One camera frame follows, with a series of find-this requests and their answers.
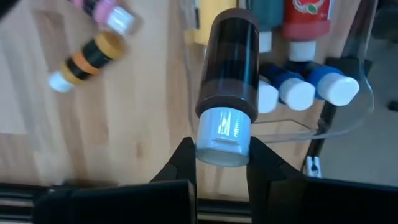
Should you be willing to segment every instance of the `orange and black bottle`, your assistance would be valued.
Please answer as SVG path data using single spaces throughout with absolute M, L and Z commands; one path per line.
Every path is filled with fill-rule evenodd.
M 56 91 L 66 93 L 75 85 L 99 74 L 104 66 L 123 55 L 122 38 L 112 32 L 101 32 L 61 64 L 60 70 L 49 78 L 49 85 Z

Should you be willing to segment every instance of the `blue paint bottle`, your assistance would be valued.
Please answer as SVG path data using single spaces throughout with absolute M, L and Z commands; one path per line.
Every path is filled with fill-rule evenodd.
M 315 62 L 289 62 L 288 70 L 300 73 L 317 89 L 315 97 L 335 106 L 348 105 L 359 91 L 359 83 L 337 68 Z
M 290 109 L 303 111 L 313 105 L 315 87 L 306 82 L 300 74 L 269 62 L 259 66 L 259 74 L 269 79 L 279 90 L 280 101 Z

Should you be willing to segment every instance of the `bottle cap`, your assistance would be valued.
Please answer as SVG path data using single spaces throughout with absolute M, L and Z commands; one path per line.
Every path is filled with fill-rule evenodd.
M 108 18 L 108 26 L 120 35 L 130 33 L 134 17 L 123 8 L 116 6 Z
M 51 74 L 47 82 L 53 90 L 61 93 L 69 92 L 74 87 L 74 84 L 71 84 L 64 79 L 60 71 L 56 71 Z
M 114 32 L 102 31 L 95 37 L 95 43 L 102 53 L 113 60 L 117 60 L 125 54 L 123 38 Z
M 278 90 L 264 80 L 259 81 L 259 113 L 265 114 L 275 110 L 278 105 Z
M 259 34 L 260 41 L 260 53 L 268 53 L 272 50 L 272 32 L 260 32 Z
M 317 42 L 291 42 L 289 60 L 292 62 L 309 62 L 315 59 Z
M 315 87 L 299 78 L 290 78 L 281 84 L 279 94 L 290 109 L 303 111 L 312 106 Z
M 335 106 L 348 105 L 359 92 L 359 83 L 339 73 L 329 73 L 318 83 L 318 94 Z
M 240 110 L 211 108 L 200 116 L 196 142 L 197 159 L 223 167 L 249 162 L 251 120 Z

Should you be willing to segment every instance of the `green bottle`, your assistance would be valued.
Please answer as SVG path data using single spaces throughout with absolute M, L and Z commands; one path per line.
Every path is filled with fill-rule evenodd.
M 251 0 L 250 10 L 259 21 L 259 52 L 270 52 L 272 49 L 272 30 L 283 23 L 284 0 Z

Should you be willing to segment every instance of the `paint bottle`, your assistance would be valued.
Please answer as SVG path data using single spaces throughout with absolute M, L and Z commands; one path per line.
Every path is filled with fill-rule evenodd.
M 279 91 L 261 74 L 259 79 L 259 113 L 271 113 L 277 108 Z
M 130 32 L 134 17 L 118 6 L 117 0 L 68 0 L 84 10 L 98 24 L 110 27 L 120 35 Z
M 205 46 L 204 53 L 210 38 L 211 25 L 216 16 L 224 10 L 235 8 L 236 0 L 199 0 L 198 6 L 198 24 L 199 28 L 194 31 L 193 38 L 195 43 Z
M 289 62 L 287 69 L 300 73 L 317 89 L 315 97 L 335 106 L 346 106 L 359 92 L 359 83 L 337 68 L 315 62 Z
M 259 72 L 279 90 L 281 102 L 285 103 L 290 109 L 303 111 L 313 105 L 315 87 L 306 82 L 300 74 L 290 72 L 269 62 L 262 63 Z
M 251 0 L 250 9 L 259 20 L 260 53 L 272 50 L 272 30 L 283 23 L 283 0 Z
M 251 11 L 228 9 L 215 18 L 195 108 L 199 160 L 225 167 L 249 162 L 251 123 L 258 117 L 258 53 L 258 21 Z
M 99 74 L 112 60 L 124 55 L 123 40 L 112 32 L 102 32 L 61 64 L 48 83 L 56 91 L 66 93 L 74 86 Z
M 329 33 L 334 0 L 285 0 L 282 34 L 290 40 L 289 60 L 315 58 L 317 38 Z

